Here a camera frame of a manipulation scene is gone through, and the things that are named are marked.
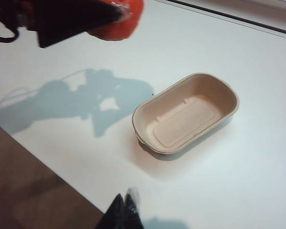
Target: white tabletop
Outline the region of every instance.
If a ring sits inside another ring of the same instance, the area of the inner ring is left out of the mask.
[[[132,112],[195,72],[231,85],[240,108],[159,160]],[[41,49],[21,30],[0,44],[0,126],[103,212],[137,187],[147,229],[286,229],[286,38],[152,0],[121,42]]]

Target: floor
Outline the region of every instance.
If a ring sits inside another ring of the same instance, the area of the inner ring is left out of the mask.
[[[102,215],[0,128],[0,229],[92,229]]]

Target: biodegradable food container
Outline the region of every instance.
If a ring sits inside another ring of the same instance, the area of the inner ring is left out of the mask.
[[[144,102],[133,113],[139,141],[172,154],[207,133],[239,107],[232,88],[206,73],[191,74]]]

